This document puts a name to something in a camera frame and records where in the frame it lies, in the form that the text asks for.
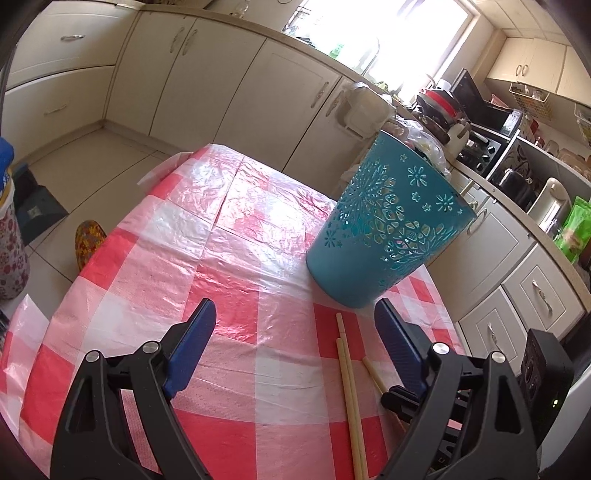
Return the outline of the wooden chopstick short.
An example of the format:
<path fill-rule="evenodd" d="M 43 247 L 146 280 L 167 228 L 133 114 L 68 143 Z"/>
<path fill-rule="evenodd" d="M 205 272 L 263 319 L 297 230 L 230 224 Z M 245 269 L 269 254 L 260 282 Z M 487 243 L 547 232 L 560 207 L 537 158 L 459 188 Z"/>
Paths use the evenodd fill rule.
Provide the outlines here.
<path fill-rule="evenodd" d="M 380 393 L 380 396 L 383 396 L 387 392 L 386 384 L 384 383 L 384 381 L 380 377 L 374 364 L 370 361 L 370 359 L 368 357 L 363 357 L 362 362 L 363 362 L 363 365 L 366 367 L 366 370 L 369 373 L 370 378 L 372 378 L 374 384 L 376 385 L 377 390 Z M 401 431 L 406 433 L 408 430 L 408 426 L 404 422 L 402 422 L 398 418 L 398 416 L 396 414 L 394 414 L 392 411 L 389 411 L 389 415 L 393 419 L 394 424 L 398 428 L 400 428 Z"/>

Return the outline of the red white checkered tablecloth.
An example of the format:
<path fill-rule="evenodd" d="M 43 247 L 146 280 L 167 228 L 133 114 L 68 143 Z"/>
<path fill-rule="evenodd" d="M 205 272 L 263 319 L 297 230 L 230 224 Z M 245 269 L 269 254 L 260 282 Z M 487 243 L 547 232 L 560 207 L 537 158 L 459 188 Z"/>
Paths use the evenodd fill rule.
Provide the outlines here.
<path fill-rule="evenodd" d="M 328 197 L 211 145 L 159 169 L 159 182 L 107 236 L 51 319 L 19 313 L 1 359 L 1 398 L 42 472 L 84 355 L 128 354 L 211 299 L 216 324 L 188 386 L 180 425 L 216 479 L 353 477 L 337 340 L 346 335 L 370 477 L 403 429 L 368 373 L 396 382 L 370 308 L 349 310 L 314 281 L 304 255 Z"/>

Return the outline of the yellow patterned slipper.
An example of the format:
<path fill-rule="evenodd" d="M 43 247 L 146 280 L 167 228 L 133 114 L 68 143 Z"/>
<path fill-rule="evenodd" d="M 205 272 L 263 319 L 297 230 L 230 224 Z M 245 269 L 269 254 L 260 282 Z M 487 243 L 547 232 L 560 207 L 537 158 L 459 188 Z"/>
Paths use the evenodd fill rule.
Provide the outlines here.
<path fill-rule="evenodd" d="M 74 237 L 74 250 L 80 271 L 84 269 L 106 237 L 107 234 L 95 220 L 85 220 L 78 225 Z"/>

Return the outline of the green snack bag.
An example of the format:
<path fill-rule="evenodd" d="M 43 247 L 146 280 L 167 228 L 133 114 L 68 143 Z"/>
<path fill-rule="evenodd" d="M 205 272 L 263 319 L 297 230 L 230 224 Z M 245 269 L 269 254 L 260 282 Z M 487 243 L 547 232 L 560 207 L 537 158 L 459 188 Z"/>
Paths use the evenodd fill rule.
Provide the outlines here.
<path fill-rule="evenodd" d="M 571 264 L 578 261 L 591 237 L 591 206 L 590 203 L 575 197 L 571 211 L 554 244 L 565 255 Z"/>

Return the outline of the teal perforated bucket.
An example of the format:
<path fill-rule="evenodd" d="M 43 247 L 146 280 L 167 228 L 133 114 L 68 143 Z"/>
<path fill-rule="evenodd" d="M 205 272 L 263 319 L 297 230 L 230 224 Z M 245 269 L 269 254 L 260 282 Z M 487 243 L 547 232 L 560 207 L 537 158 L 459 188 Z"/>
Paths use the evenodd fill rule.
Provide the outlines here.
<path fill-rule="evenodd" d="M 305 262 L 329 297 L 362 308 L 439 255 L 475 218 L 437 167 L 381 132 Z"/>

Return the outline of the silver toaster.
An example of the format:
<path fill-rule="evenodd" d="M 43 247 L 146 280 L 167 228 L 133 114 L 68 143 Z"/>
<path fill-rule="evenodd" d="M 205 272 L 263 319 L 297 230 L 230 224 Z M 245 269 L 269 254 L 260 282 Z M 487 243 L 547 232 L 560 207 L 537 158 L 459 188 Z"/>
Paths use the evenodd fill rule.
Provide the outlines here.
<path fill-rule="evenodd" d="M 563 224 L 571 208 L 566 188 L 558 179 L 550 177 L 528 210 L 528 215 L 542 231 L 551 234 Z"/>

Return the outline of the black stovetop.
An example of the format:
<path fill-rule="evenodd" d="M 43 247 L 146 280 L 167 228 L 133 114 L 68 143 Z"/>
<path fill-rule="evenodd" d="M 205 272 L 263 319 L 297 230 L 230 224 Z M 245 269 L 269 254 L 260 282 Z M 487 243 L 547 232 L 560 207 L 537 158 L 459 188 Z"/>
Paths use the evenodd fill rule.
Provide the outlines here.
<path fill-rule="evenodd" d="M 508 145 L 507 137 L 472 124 L 469 139 L 457 160 L 485 178 L 500 161 Z"/>

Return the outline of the white utility cart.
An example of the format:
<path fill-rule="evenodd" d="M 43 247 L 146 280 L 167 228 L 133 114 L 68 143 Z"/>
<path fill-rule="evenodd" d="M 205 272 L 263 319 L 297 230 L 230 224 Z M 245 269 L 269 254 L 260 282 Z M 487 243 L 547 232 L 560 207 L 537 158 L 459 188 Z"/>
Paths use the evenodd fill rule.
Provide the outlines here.
<path fill-rule="evenodd" d="M 353 83 L 342 91 L 335 113 L 342 128 L 363 139 L 379 132 L 394 116 L 396 107 L 391 101 L 362 82 Z"/>

